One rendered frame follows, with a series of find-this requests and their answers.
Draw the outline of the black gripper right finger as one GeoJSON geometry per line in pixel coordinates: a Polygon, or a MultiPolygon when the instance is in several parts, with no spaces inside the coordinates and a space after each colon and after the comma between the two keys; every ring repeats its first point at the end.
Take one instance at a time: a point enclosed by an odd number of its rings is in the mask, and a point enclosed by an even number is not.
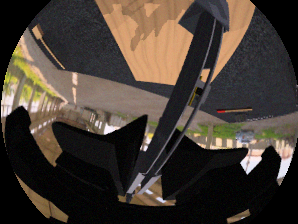
{"type": "MultiPolygon", "coordinates": [[[[166,155],[178,139],[181,132],[174,129],[172,136],[165,145],[166,155]]],[[[247,148],[205,149],[194,143],[188,136],[182,136],[176,151],[161,168],[162,201],[176,200],[176,194],[184,192],[189,185],[196,183],[209,169],[226,167],[241,163],[247,156],[247,148]]]]}

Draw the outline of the light brown wooden board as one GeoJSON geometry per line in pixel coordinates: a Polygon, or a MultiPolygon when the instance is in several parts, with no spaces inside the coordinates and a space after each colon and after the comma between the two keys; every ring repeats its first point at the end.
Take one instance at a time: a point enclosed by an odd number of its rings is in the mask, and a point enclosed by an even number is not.
{"type": "MultiPolygon", "coordinates": [[[[176,85],[193,35],[178,24],[194,0],[96,0],[137,81],[176,85]]],[[[249,28],[255,4],[226,0],[230,31],[223,34],[216,79],[249,28]]],[[[212,83],[210,81],[210,83],[212,83]]]]}

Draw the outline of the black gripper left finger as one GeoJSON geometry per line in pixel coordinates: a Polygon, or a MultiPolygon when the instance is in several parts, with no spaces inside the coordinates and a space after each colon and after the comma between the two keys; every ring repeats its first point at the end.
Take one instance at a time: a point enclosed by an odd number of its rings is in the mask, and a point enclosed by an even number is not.
{"type": "Polygon", "coordinates": [[[124,127],[106,135],[74,128],[73,125],[71,127],[61,121],[52,121],[52,131],[63,152],[109,171],[117,192],[120,192],[118,194],[125,197],[137,157],[140,155],[146,121],[146,115],[137,117],[124,127]]]}

